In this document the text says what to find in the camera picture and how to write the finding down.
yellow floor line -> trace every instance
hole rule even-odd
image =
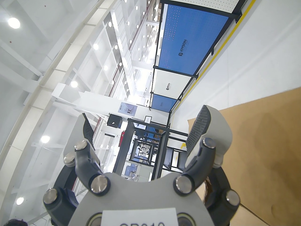
[[[250,11],[250,9],[252,8],[252,6],[254,5],[254,3],[256,2],[256,0],[252,0],[251,3],[249,4],[249,6],[247,7],[247,9],[245,10],[245,12],[243,13],[242,17],[240,18],[240,20],[237,22],[237,24],[235,25],[235,27],[233,28],[233,30],[231,31],[231,33],[228,35],[228,37],[226,38],[226,40],[224,41],[224,43],[221,45],[221,47],[217,50],[217,52],[214,54],[213,58],[210,60],[210,62],[208,63],[208,65],[204,68],[204,70],[202,71],[201,74],[199,74],[199,77],[195,80],[195,82],[192,84],[192,86],[189,88],[189,90],[185,93],[185,95],[182,97],[182,100],[179,102],[179,104],[176,106],[176,108],[173,110],[173,112],[175,112],[178,107],[181,105],[181,103],[183,102],[183,100],[185,99],[185,97],[187,97],[187,95],[190,93],[190,91],[192,90],[192,88],[195,86],[195,84],[200,80],[200,78],[204,75],[204,73],[206,72],[206,70],[210,67],[210,65],[213,63],[213,61],[215,60],[216,56],[221,52],[221,50],[225,47],[225,45],[228,43],[228,41],[230,40],[230,38],[232,37],[232,35],[234,34],[234,32],[236,31],[236,29],[239,27],[239,25],[242,23],[242,21],[244,20],[244,18],[246,17],[246,15],[248,14],[248,12]]]

joyson logo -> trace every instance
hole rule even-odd
[[[179,56],[183,56],[184,54],[184,49],[185,49],[185,45],[187,44],[187,40],[184,40],[183,43],[182,43],[182,46],[181,46],[181,50],[179,52]]]

white label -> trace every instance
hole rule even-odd
[[[144,122],[146,123],[150,123],[151,122],[151,116],[146,116],[145,119],[144,119]]]
[[[101,226],[176,226],[175,208],[153,210],[104,210]]]

red object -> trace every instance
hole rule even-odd
[[[124,136],[124,132],[125,132],[125,131],[123,131],[123,132],[121,133],[120,141],[119,141],[119,146],[121,146],[121,143],[122,143],[122,140],[123,140],[123,136]]]

white floor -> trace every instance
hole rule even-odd
[[[187,120],[196,117],[204,104],[221,110],[300,87],[300,1],[257,0],[177,108],[171,128],[188,132]]]

